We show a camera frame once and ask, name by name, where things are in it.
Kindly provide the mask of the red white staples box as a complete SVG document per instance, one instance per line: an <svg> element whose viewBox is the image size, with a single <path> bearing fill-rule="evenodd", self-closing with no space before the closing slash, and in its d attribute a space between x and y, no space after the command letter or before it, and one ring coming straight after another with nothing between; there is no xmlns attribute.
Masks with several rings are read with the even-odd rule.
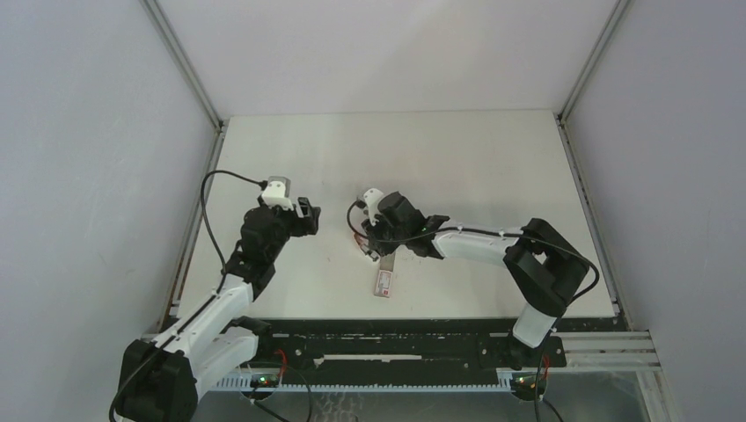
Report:
<svg viewBox="0 0 746 422"><path fill-rule="evenodd" d="M391 284L394 280L394 266L396 255L394 253L381 257L378 260L378 272L373 294L375 297L389 298L391 296Z"/></svg>

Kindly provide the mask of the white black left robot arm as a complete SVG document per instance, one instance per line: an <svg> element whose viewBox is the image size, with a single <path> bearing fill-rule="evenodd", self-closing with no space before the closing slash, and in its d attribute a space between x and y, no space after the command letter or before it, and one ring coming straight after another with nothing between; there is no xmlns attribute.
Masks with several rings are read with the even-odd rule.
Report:
<svg viewBox="0 0 746 422"><path fill-rule="evenodd" d="M288 209L261 200L247 211L217 287L169 329L125 349L109 419L189 421L204 395L235 367L268 364L274 341L241 314L273 278L285 244L318 233L320 213L304 197Z"/></svg>

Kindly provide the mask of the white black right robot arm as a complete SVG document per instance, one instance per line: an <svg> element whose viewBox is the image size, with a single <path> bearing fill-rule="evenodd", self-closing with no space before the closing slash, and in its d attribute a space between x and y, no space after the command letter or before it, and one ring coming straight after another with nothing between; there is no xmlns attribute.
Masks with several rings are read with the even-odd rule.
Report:
<svg viewBox="0 0 746 422"><path fill-rule="evenodd" d="M455 222L447 215L425 216L399 192L371 188L350 209L362 211L359 224L346 213L348 227L376 258L406 247L420 258L460 258L505 268L526 301L509 333L509 357L529 366L544 351L545 339L567 309L595 287L600 271L549 222L532 218L518 229L485 229Z"/></svg>

